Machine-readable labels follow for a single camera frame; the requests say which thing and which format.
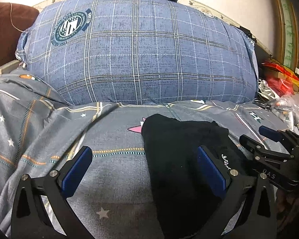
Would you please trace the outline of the silver plastic bags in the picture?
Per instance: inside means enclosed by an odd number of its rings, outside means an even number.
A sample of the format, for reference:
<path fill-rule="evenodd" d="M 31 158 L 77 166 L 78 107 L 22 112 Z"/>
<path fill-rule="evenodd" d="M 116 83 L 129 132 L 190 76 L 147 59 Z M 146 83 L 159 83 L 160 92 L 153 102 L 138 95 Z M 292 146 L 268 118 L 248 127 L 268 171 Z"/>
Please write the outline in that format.
<path fill-rule="evenodd" d="M 299 92 L 294 92 L 292 83 L 282 79 L 269 82 L 258 81 L 258 95 L 266 107 L 281 119 L 290 131 L 299 134 Z"/>

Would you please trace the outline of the blue plaid pillow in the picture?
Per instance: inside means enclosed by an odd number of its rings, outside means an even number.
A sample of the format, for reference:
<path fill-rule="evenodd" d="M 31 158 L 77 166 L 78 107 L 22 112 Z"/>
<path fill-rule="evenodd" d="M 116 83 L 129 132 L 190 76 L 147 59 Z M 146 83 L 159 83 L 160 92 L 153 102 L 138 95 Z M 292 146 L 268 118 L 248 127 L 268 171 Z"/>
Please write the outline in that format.
<path fill-rule="evenodd" d="M 65 0 L 39 13 L 16 57 L 73 105 L 255 98 L 254 42 L 167 0 Z"/>

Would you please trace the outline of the grey patterned bed sheet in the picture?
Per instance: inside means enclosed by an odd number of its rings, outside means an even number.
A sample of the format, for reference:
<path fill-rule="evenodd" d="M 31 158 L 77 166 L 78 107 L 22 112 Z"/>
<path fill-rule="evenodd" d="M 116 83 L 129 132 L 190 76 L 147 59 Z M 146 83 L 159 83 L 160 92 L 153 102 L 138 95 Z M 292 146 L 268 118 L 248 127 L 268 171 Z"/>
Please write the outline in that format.
<path fill-rule="evenodd" d="M 180 121 L 215 121 L 234 143 L 242 134 L 266 148 L 281 144 L 258 132 L 286 129 L 273 113 L 250 104 L 188 100 L 168 104 L 69 105 L 27 71 L 0 76 L 0 229 L 9 235 L 13 200 L 23 174 L 47 175 L 83 146 L 93 161 L 69 204 L 95 238 L 163 238 L 153 203 L 141 134 L 132 131 L 153 114 Z"/>

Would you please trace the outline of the red packaging pile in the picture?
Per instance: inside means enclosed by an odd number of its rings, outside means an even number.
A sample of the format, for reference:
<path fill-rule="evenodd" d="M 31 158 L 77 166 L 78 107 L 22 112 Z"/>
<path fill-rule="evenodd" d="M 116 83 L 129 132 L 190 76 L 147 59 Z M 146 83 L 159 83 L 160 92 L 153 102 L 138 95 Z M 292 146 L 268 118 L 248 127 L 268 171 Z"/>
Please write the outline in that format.
<path fill-rule="evenodd" d="M 261 66 L 268 86 L 280 97 L 299 92 L 299 78 L 290 68 L 272 61 L 264 61 Z"/>

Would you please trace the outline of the wooden bed frame block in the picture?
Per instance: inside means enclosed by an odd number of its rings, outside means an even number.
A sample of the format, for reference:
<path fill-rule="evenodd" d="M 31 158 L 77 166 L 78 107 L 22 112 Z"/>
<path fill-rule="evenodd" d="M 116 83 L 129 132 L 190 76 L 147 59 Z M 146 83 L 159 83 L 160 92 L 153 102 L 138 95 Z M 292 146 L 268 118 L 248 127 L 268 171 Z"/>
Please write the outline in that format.
<path fill-rule="evenodd" d="M 3 64 L 2 66 L 0 66 L 0 75 L 8 74 L 11 71 L 17 69 L 19 64 L 20 64 L 20 62 L 16 59 L 13 61 L 7 62 L 6 64 Z"/>

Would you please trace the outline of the gold framed picture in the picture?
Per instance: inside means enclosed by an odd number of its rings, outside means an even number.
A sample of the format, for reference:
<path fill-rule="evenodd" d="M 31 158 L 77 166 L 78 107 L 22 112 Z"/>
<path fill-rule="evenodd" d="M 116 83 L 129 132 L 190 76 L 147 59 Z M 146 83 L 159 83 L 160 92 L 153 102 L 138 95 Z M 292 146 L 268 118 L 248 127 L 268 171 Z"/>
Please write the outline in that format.
<path fill-rule="evenodd" d="M 278 0 L 282 13 L 283 64 L 296 71 L 299 62 L 299 27 L 293 4 L 290 0 Z"/>

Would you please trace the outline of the black pants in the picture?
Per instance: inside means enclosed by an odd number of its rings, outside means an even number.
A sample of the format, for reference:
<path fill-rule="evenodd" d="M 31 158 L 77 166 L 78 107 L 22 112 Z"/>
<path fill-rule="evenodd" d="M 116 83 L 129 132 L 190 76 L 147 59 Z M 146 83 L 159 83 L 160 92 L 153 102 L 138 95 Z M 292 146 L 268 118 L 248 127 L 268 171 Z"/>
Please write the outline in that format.
<path fill-rule="evenodd" d="M 165 238 L 190 238 L 220 203 L 198 162 L 205 146 L 227 169 L 245 175 L 246 157 L 215 121 L 178 121 L 160 114 L 146 118 L 141 135 L 157 219 Z"/>

